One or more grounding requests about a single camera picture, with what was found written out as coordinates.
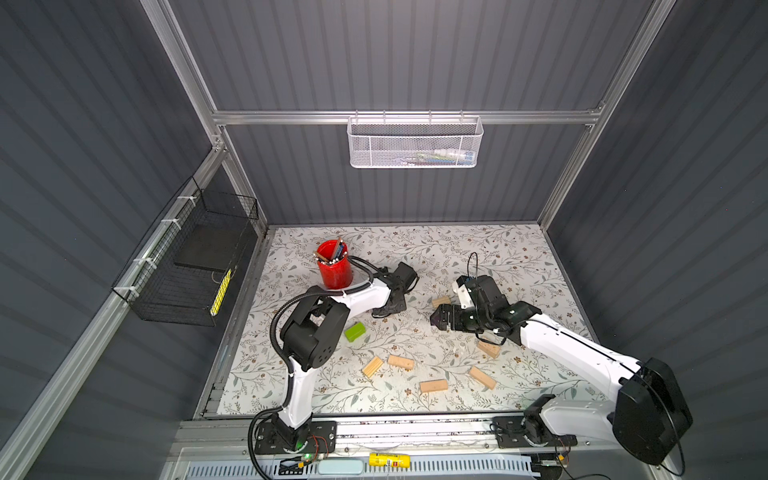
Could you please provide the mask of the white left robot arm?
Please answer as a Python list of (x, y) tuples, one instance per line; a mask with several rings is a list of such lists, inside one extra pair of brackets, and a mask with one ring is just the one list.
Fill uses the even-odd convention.
[(366, 274), (363, 283), (340, 290), (311, 287), (280, 307), (270, 323), (270, 343), (287, 367), (285, 398), (255, 418), (273, 428), (291, 451), (300, 450), (310, 435), (315, 382), (347, 321), (368, 311), (383, 317), (404, 311), (405, 295), (419, 280), (403, 262), (389, 270), (357, 256), (349, 261)]

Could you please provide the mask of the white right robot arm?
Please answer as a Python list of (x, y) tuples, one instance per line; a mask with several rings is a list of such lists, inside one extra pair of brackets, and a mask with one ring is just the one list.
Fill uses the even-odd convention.
[(601, 392), (602, 402), (559, 400), (541, 395), (525, 409), (519, 431), (537, 447), (566, 436), (614, 442), (637, 460), (660, 466), (681, 447), (693, 417), (672, 369), (657, 358), (623, 355), (588, 340), (524, 301), (510, 303), (487, 275), (460, 276), (458, 304), (441, 304), (430, 316), (441, 331), (486, 333), (567, 367)]

